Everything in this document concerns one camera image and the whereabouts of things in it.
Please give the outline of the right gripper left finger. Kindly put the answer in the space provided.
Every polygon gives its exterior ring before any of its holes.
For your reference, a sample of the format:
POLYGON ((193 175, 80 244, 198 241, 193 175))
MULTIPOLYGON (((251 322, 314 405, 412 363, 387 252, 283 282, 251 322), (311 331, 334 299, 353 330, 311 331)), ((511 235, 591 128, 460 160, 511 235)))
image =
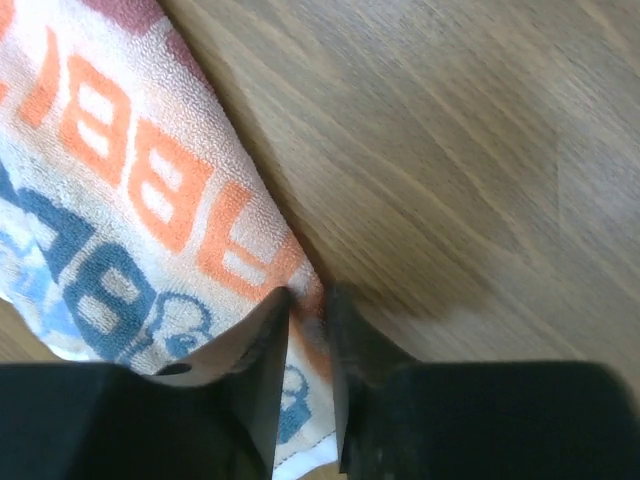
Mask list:
POLYGON ((288 290, 153 375, 110 363, 1 367, 5 479, 268 479, 288 290))

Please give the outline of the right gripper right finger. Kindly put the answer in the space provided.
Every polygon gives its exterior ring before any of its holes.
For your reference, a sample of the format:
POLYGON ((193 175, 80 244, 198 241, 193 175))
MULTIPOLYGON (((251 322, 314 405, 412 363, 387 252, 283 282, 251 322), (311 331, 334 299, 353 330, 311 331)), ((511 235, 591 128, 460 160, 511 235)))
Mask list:
POLYGON ((327 297, 340 471, 350 479, 635 479, 639 410, 585 361, 426 363, 327 297))

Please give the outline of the lettered beige towel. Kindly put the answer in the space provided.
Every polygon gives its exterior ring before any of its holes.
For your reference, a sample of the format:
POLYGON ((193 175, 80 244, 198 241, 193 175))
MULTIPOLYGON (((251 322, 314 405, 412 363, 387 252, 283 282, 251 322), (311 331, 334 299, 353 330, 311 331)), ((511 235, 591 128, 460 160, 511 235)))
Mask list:
POLYGON ((150 373, 294 296, 274 475, 337 458, 320 280, 155 1, 1 5, 1 296, 150 373))

